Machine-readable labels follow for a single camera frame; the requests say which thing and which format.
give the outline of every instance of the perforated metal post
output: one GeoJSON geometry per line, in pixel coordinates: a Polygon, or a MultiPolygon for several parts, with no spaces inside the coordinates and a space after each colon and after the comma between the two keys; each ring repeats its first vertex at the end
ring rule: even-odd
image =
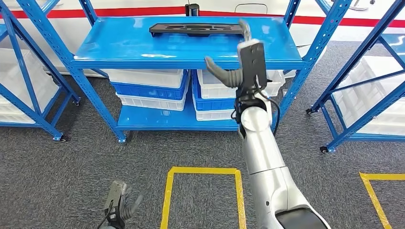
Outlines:
{"type": "Polygon", "coordinates": [[[93,5],[88,0],[79,0],[82,5],[83,10],[85,11],[86,17],[90,22],[90,25],[93,26],[97,20],[96,12],[94,11],[93,5]]]}
{"type": "Polygon", "coordinates": [[[290,88],[281,102],[280,119],[283,118],[288,108],[294,101],[295,96],[303,86],[306,78],[321,55],[326,44],[329,42],[330,37],[335,32],[346,11],[349,9],[350,3],[351,0],[336,0],[332,5],[328,15],[325,18],[325,21],[321,25],[318,34],[314,39],[314,42],[309,48],[307,55],[305,55],[303,58],[303,60],[306,62],[304,68],[297,71],[290,88]]]}
{"type": "Polygon", "coordinates": [[[295,17],[295,13],[297,12],[298,5],[300,2],[301,0],[290,1],[290,4],[287,7],[287,12],[286,15],[284,16],[284,21],[286,22],[288,28],[290,28],[292,24],[292,21],[295,17]]]}
{"type": "Polygon", "coordinates": [[[63,43],[62,39],[55,31],[48,18],[46,18],[46,15],[42,12],[41,8],[38,6],[38,3],[35,0],[17,0],[17,2],[27,13],[27,16],[31,19],[33,24],[41,32],[47,43],[55,51],[59,59],[72,75],[72,77],[76,80],[77,84],[87,95],[88,99],[92,102],[98,113],[103,117],[105,122],[115,133],[119,142],[125,142],[126,137],[124,133],[116,129],[117,122],[112,117],[111,113],[106,108],[104,103],[101,101],[100,97],[97,95],[90,82],[87,80],[86,76],[83,73],[83,69],[77,69],[73,65],[73,55],[63,43]]]}

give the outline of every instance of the white plastic crate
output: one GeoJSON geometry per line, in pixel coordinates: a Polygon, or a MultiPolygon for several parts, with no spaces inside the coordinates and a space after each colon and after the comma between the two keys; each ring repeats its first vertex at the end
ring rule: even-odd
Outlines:
{"type": "Polygon", "coordinates": [[[184,102],[186,101],[186,94],[188,91],[188,85],[190,83],[190,77],[187,79],[186,88],[184,90],[183,98],[181,100],[159,99],[130,95],[116,95],[121,99],[123,105],[127,106],[140,106],[148,108],[156,108],[163,110],[182,111],[184,109],[184,102]]]}
{"type": "MultiPolygon", "coordinates": [[[[364,56],[339,87],[393,73],[401,69],[402,67],[393,57],[364,56]]],[[[405,81],[405,74],[333,93],[346,126],[351,126],[403,81],[405,81]]],[[[404,98],[392,104],[377,117],[374,117],[358,132],[405,135],[405,129],[401,125],[405,125],[404,98]]]]}
{"type": "MultiPolygon", "coordinates": [[[[41,62],[32,55],[31,51],[21,50],[21,52],[30,75],[32,86],[37,95],[39,106],[41,111],[44,111],[59,87],[53,82],[52,77],[45,73],[42,69],[41,62]]],[[[0,84],[5,86],[33,110],[32,101],[22,77],[21,69],[18,65],[17,58],[15,57],[14,50],[0,49],[0,55],[2,56],[0,61],[0,84]]],[[[0,113],[24,114],[1,95],[0,113]]]]}
{"type": "Polygon", "coordinates": [[[197,121],[212,121],[231,119],[234,109],[231,110],[215,110],[215,111],[197,111],[195,97],[193,95],[192,102],[194,104],[195,118],[197,121]]]}
{"type": "MultiPolygon", "coordinates": [[[[201,87],[202,99],[235,98],[236,88],[228,88],[208,70],[197,70],[198,82],[201,87]]],[[[267,70],[267,78],[273,82],[267,83],[265,91],[269,96],[277,96],[282,85],[286,83],[284,74],[279,70],[267,70]]]]}
{"type": "Polygon", "coordinates": [[[104,69],[111,82],[179,88],[183,69],[104,69]]]}
{"type": "Polygon", "coordinates": [[[0,122],[7,122],[7,123],[35,123],[30,117],[26,114],[0,114],[0,122]]]}
{"type": "Polygon", "coordinates": [[[373,120],[357,132],[377,135],[405,135],[405,124],[380,123],[373,120]]]}

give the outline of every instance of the blue shelf board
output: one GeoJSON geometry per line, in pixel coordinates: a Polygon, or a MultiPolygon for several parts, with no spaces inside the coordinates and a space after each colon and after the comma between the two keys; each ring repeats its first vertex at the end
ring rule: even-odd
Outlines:
{"type": "Polygon", "coordinates": [[[197,121],[190,88],[186,95],[183,111],[122,106],[116,129],[236,131],[238,125],[235,120],[197,121]]]}
{"type": "Polygon", "coordinates": [[[5,24],[0,24],[0,41],[7,37],[9,33],[7,32],[7,28],[5,24]]]}
{"type": "Polygon", "coordinates": [[[400,141],[405,141],[405,136],[354,133],[352,136],[349,137],[349,140],[351,140],[351,141],[400,142],[400,141]]]}
{"type": "Polygon", "coordinates": [[[405,34],[382,34],[379,42],[385,46],[390,54],[405,68],[405,34]]]}
{"type": "MultiPolygon", "coordinates": [[[[264,43],[267,69],[301,69],[306,63],[282,17],[243,17],[252,37],[264,43]]],[[[205,56],[225,69],[239,68],[243,37],[166,33],[152,37],[156,23],[238,23],[237,17],[99,17],[78,49],[77,68],[205,69],[205,56]]]]}

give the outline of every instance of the yellow tape marking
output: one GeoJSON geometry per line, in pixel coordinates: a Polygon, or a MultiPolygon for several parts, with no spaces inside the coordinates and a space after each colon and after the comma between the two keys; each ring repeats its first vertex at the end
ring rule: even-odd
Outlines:
{"type": "Polygon", "coordinates": [[[388,222],[387,216],[385,215],[383,208],[381,207],[380,202],[377,199],[377,195],[374,192],[373,187],[371,186],[370,180],[405,180],[405,174],[366,174],[360,173],[360,177],[363,180],[364,186],[370,196],[371,202],[374,205],[377,215],[380,218],[381,223],[383,224],[384,229],[392,229],[390,223],[388,222]]]}
{"type": "Polygon", "coordinates": [[[173,188],[173,178],[175,173],[194,174],[233,174],[235,175],[236,200],[238,204],[239,228],[246,229],[245,202],[243,200],[242,176],[236,168],[205,168],[205,167],[172,167],[167,173],[165,197],[163,201],[162,222],[160,229],[167,229],[169,225],[169,210],[171,189],[173,188]]]}

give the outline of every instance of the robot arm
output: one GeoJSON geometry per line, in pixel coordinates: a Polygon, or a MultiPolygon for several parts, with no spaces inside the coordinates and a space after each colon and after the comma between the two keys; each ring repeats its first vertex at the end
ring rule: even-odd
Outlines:
{"type": "Polygon", "coordinates": [[[247,39],[237,49],[239,70],[222,70],[211,58],[205,60],[207,69],[221,82],[237,87],[236,122],[243,138],[257,228],[330,229],[297,188],[271,132],[271,106],[261,92],[267,84],[263,44],[247,39]]]}

